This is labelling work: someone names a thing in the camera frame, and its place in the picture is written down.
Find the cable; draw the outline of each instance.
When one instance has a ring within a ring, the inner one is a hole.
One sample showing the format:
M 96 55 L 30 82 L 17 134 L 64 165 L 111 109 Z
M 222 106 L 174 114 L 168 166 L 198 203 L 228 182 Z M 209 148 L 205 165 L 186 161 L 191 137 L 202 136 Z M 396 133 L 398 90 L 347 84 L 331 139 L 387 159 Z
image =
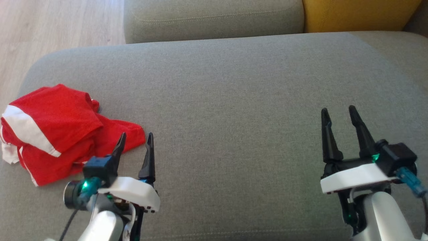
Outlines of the cable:
M 400 181 L 407 184 L 417 198 L 422 198 L 426 193 L 426 188 L 421 184 L 421 181 L 407 167 L 401 167 L 397 170 L 397 177 Z
M 354 202 L 354 193 L 357 187 L 353 187 L 351 189 L 351 191 L 349 192 L 349 198 L 348 198 L 348 203 L 353 203 Z
M 427 199 L 424 195 L 422 197 L 422 202 L 424 203 L 424 211 L 425 211 L 425 231 L 424 233 L 428 233 L 428 206 L 427 206 Z
M 78 209 L 75 209 L 73 213 L 71 214 L 70 218 L 68 219 L 67 224 L 65 225 L 64 231 L 61 234 L 61 237 L 59 238 L 59 241 L 63 241 L 65 234 L 67 233 L 68 228 L 70 227 L 71 222 L 73 221 L 73 218 L 76 216 Z

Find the white stripe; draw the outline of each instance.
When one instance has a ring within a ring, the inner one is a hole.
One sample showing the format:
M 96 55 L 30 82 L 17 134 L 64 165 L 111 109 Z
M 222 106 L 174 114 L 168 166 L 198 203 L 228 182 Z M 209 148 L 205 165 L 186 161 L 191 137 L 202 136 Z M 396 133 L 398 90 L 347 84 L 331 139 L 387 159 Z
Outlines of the white stripe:
M 60 152 L 55 150 L 33 118 L 18 107 L 8 105 L 2 116 L 21 141 L 37 147 L 54 157 L 61 155 Z
M 12 164 L 19 162 L 18 148 L 15 145 L 2 143 L 1 151 L 3 160 L 7 163 Z
M 21 154 L 21 157 L 22 157 L 22 149 L 23 149 L 23 148 L 24 148 L 24 147 L 21 147 L 21 148 L 19 149 L 19 154 Z M 37 184 L 36 180 L 34 179 L 33 175 L 31 174 L 30 170 L 28 169 L 28 167 L 25 165 L 24 157 L 22 157 L 22 163 L 24 163 L 25 169 L 27 169 L 28 173 L 30 174 L 30 176 L 31 176 L 31 181 L 34 183 L 34 185 L 35 185 L 36 187 L 38 187 L 39 185 Z
M 3 126 L 1 125 L 1 122 L 0 122 L 0 139 L 1 139 L 1 142 L 7 143 L 3 137 Z

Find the black wire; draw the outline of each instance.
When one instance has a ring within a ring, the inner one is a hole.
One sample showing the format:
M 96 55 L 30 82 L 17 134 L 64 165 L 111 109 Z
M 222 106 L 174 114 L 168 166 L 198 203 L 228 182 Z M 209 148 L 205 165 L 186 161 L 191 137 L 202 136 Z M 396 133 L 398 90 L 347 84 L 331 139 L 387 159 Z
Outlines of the black wire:
M 428 234 L 428 206 L 426 195 L 422 196 L 422 202 L 424 203 L 424 211 L 425 211 L 425 234 Z
M 64 231 L 62 232 L 61 237 L 59 238 L 59 241 L 63 241 L 64 240 L 65 234 L 67 233 L 67 230 L 70 227 L 70 224 L 73 221 L 73 218 L 76 216 L 77 211 L 79 211 L 79 210 L 76 209 L 71 214 L 70 218 L 68 219 L 67 224 L 65 225 Z

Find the wooden floor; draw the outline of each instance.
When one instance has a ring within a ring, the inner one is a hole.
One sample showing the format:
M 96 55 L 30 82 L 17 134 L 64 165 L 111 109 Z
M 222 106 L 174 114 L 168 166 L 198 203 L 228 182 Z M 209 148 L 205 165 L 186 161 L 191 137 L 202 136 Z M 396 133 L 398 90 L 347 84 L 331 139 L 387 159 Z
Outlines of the wooden floor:
M 40 57 L 125 44 L 122 23 L 123 0 L 0 0 L 0 114 Z

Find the sofa seat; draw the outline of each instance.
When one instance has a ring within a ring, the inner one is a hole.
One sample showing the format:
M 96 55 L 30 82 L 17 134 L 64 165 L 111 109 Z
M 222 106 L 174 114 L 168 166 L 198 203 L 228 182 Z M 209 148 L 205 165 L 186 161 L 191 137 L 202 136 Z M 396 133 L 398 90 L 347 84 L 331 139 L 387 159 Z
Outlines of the sofa seat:
M 159 213 L 141 240 L 347 240 L 337 195 L 321 192 L 321 109 L 345 158 L 358 156 L 348 106 L 374 139 L 404 142 L 428 184 L 428 39 L 404 32 L 342 32 L 77 48 L 40 59 L 20 96 L 63 83 L 86 91 L 101 113 L 140 124 L 155 140 Z M 124 155 L 136 177 L 145 148 Z M 72 213 L 70 177 L 34 187 L 0 162 L 4 240 L 58 238 Z M 416 237 L 422 202 L 392 190 Z M 90 213 L 79 212 L 66 240 Z

